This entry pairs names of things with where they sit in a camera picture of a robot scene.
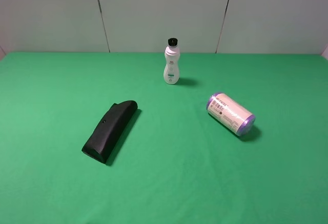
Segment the purple garbage bag roll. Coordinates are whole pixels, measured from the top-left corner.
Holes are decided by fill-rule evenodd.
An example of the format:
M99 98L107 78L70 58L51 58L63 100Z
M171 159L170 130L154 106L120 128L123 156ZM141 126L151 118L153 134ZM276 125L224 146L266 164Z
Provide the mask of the purple garbage bag roll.
M256 120L253 113L222 92L211 95L206 110L237 136L247 134Z

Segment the white bottle with black brush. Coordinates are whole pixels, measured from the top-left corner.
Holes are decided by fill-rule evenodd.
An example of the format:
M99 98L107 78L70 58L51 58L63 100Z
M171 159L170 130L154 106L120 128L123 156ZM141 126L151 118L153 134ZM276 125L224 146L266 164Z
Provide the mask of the white bottle with black brush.
M169 85L174 85L178 82L180 73L178 61L180 58L180 48L178 47L178 39L168 39L168 46L165 49L166 66L163 72L164 80Z

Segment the black leather glasses case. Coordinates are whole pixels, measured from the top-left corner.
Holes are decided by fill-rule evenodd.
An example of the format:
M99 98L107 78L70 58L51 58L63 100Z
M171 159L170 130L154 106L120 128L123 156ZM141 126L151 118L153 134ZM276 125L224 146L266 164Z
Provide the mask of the black leather glasses case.
M137 108L134 100L114 103L99 121L81 151L105 164Z

